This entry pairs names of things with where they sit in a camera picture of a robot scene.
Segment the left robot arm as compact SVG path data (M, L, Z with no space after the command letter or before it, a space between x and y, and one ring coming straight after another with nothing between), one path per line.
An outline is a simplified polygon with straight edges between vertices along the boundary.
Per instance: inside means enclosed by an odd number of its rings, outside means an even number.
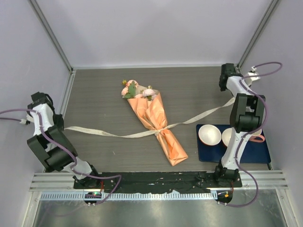
M34 122L34 135L27 144L47 173L54 171L73 174L76 189L97 188L101 185L93 165L78 158L78 153L64 135L64 119L56 114L51 97L42 92L31 96L27 114Z

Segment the cream ribbon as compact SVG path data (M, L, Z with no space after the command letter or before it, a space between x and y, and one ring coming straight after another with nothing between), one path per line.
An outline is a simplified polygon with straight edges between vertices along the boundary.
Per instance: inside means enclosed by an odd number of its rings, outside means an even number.
M147 131L143 131L143 132L139 132L139 133L135 133L135 134L130 134L130 135L124 135L124 136L118 136L118 135L111 134L111 133L106 132L106 131L83 128L83 127L79 127L79 126L67 127L67 128L65 128L65 130L77 131L77 132L81 132L81 133L85 133L85 134L105 136L105 137L117 137L117 138L126 138L126 139L142 138L142 137L146 137L146 136L149 136L149 135L155 135L158 132L161 132L162 130L171 129L171 128L174 128L174 127L176 127L178 125L181 125L181 124L192 124L194 122L197 122L197 121L207 117L208 115L214 113L215 111L217 111L221 108L233 105L234 102L235 102L235 98L233 97L227 103L225 103L224 105L222 105L220 107L217 107L217 108L207 110L207 111L205 111L205 112L203 112L203 113L201 113L197 116L194 116L193 118L191 118L191 119L189 119L185 122L178 122L178 123L175 123L175 124L170 124L170 125L164 127L163 129L160 129L160 130L147 130Z

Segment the peach fake flower with buds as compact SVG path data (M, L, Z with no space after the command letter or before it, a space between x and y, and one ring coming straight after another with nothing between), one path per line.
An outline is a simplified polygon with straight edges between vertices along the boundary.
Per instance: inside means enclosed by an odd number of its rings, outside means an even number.
M136 90L138 87L138 82L136 80L123 80L122 84L124 85L123 90L121 91L121 96L124 99L135 98Z

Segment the light pink fake flower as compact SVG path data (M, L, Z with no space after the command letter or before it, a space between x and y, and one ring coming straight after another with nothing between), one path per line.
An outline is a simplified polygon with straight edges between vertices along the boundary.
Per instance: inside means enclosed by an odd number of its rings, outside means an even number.
M149 101L152 101L156 95L157 92L151 86L148 86L147 89L142 92L142 97L147 98Z

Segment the orange beige wrapping paper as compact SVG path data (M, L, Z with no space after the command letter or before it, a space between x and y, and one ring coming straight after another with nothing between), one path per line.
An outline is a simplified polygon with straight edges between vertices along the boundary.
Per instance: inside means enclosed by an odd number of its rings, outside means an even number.
M145 89L147 88L138 85L136 95L141 94ZM160 130L168 125L160 92L157 90L155 91L157 92L157 95L152 101L149 101L147 98L127 99L133 112L148 130ZM188 158L187 153L171 130L162 130L155 134L155 137L172 166L175 166Z

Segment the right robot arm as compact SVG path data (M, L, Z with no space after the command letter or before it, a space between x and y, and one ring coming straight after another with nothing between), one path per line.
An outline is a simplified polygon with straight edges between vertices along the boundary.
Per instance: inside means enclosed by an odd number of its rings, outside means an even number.
M221 66L219 80L221 91L229 90L234 103L230 115L231 138L227 150L215 168L215 180L220 187L231 187L239 181L239 165L251 134L263 123L265 97L255 94L237 73L234 64Z

